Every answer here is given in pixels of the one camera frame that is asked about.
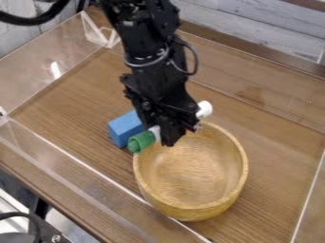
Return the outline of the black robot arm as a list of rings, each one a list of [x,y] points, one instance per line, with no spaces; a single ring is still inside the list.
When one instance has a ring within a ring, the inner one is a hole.
[[[200,106],[188,93],[188,79],[197,70],[188,67],[190,44],[177,34],[180,9],[170,0],[97,0],[123,45],[121,76],[146,128],[161,128],[162,144],[176,145],[194,131]]]

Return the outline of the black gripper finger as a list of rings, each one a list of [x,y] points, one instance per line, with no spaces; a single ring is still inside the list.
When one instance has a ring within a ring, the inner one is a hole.
[[[158,125],[158,107],[150,102],[142,102],[140,105],[140,119],[146,129]]]
[[[180,120],[169,118],[168,116],[160,116],[160,127],[162,144],[168,147],[173,147],[188,130]]]

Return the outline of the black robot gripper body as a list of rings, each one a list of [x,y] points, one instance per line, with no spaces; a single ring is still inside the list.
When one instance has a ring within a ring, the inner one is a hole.
[[[196,118],[198,104],[188,93],[192,76],[188,57],[172,55],[148,59],[126,55],[125,64],[132,72],[121,76],[121,82],[138,115],[141,103],[150,102],[158,107],[160,116],[180,120],[186,130],[194,132],[200,122]]]

